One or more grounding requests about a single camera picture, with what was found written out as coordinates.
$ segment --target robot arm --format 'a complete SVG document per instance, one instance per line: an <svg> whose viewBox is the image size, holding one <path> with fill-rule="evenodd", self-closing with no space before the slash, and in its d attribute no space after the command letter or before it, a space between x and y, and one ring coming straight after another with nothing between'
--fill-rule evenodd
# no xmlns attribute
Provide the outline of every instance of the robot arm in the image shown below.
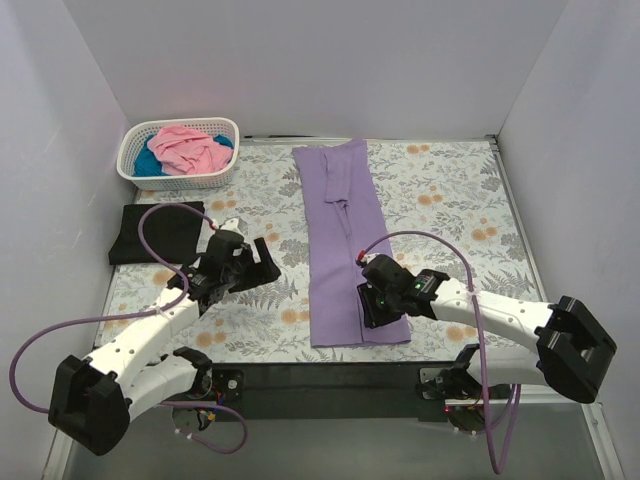
<svg viewBox="0 0 640 480"><path fill-rule="evenodd" d="M386 255L372 257L361 262L367 282L358 287L366 327L387 325L405 313L475 326L464 284L433 270L414 276ZM492 383L549 385L576 402L595 401L617 346L579 300L525 302L489 292L478 294L478 300L486 329L524 347L514 349L516 355L489 356ZM427 383L425 392L475 395L480 387L477 350L477 345L467 346L454 367Z"/></svg>
<svg viewBox="0 0 640 480"><path fill-rule="evenodd" d="M226 222L210 238L207 250L181 271L189 294L168 311L160 306L182 292L180 276L153 304L158 313L138 320L110 343L83 359L67 357L56 371L49 422L96 455L110 451L138 415L163 400L185 393L200 398L211 389L211 360L201 352L179 348L147 366L172 337L195 323L226 292L239 292L275 281L280 270L264 239L254 241L260 262L237 229Z"/></svg>

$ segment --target floral tablecloth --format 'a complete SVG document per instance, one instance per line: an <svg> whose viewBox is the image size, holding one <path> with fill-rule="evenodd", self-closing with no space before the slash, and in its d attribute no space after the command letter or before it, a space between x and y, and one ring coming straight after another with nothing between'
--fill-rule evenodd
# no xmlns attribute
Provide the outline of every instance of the floral tablecloth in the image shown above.
<svg viewBox="0 0 640 480"><path fill-rule="evenodd" d="M451 360L477 341L472 327L412 318L405 345L311 348L308 236L292 144L242 145L231 182L220 189L142 192L140 203L197 201L219 222L239 217L247 239L264 236L282 276L273 284L228 295L163 352L187 345L214 362ZM389 231L422 229L441 235L468 257L476 288L538 300L527 255L488 142L369 142L369 165ZM203 225L199 247L210 230ZM421 237L392 239L396 259L464 280L461 263L445 247ZM147 309L171 272L158 265L118 267L109 314ZM101 325L96 344L109 342L127 321ZM489 336L493 346L509 348Z"/></svg>

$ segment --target basket rim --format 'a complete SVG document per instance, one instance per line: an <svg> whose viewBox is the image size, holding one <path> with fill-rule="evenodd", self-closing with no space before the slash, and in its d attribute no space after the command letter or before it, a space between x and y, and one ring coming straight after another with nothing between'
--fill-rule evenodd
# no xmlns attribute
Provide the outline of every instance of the basket rim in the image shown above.
<svg viewBox="0 0 640 480"><path fill-rule="evenodd" d="M132 175L126 174L122 170L122 158L124 157L125 147L128 145L129 139L133 135L138 133L138 130L140 130L141 128L148 127L148 126L165 127L165 126L168 126L168 125L179 124L178 122L198 122L198 121L200 121L200 122L205 122L205 121L211 122L211 121L221 121L221 120L229 123L233 127L233 132L234 132L235 137L236 137L236 142L235 142L236 144L233 146L233 155L231 156L231 161L222 170L219 170L219 171L213 172L213 173L202 173L200 175L169 175L169 176L155 176L155 177L134 177ZM239 144L240 144L240 131L238 130L238 125L236 124L236 122L234 122L230 118L226 118L226 117L175 118L175 119L171 119L171 120L152 120L150 122L142 122L142 123L139 123L139 124L134 125L133 127L131 127L129 129L129 131L127 132L127 134L122 139L122 143L120 144L120 148L118 149L118 159L116 161L116 170L118 171L118 175L120 175L125 180L129 180L129 181L134 181L134 180L135 181L140 181L140 180L142 180L142 181L145 181L145 180L154 180L154 181L157 181L157 180L167 181L168 180L168 181L171 181L173 179L219 177L219 176L222 176L225 173L227 173L235 165L236 159L238 158L238 148L240 146Z"/></svg>

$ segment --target teal cloth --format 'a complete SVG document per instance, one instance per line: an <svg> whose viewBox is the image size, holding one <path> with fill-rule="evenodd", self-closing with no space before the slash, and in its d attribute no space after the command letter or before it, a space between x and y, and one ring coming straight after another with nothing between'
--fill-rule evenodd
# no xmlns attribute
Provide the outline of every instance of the teal cloth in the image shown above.
<svg viewBox="0 0 640 480"><path fill-rule="evenodd" d="M133 164L133 176L134 177L168 177L169 175L162 171L162 163L158 161L156 156L153 154L149 147L147 147L147 142L151 140L154 135L149 135L147 139L144 141L144 145L142 146L142 150L136 157L136 161ZM220 145L225 147L233 148L233 143L224 135L217 135L213 139L218 142Z"/></svg>

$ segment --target gray floor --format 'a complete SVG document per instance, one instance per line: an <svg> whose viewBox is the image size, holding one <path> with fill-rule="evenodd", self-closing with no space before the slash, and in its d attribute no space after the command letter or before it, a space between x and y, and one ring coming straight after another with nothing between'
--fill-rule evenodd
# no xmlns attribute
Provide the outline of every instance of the gray floor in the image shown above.
<svg viewBox="0 0 640 480"><path fill-rule="evenodd" d="M153 409L104 457L74 445L64 478L495 478L484 437L474 441L411 419L252 421L249 426L246 447L223 456L175 435L169 411ZM499 431L502 439L503 428ZM231 445L239 433L238 424L220 423L205 435ZM581 407L521 405L501 478L603 478Z"/></svg>

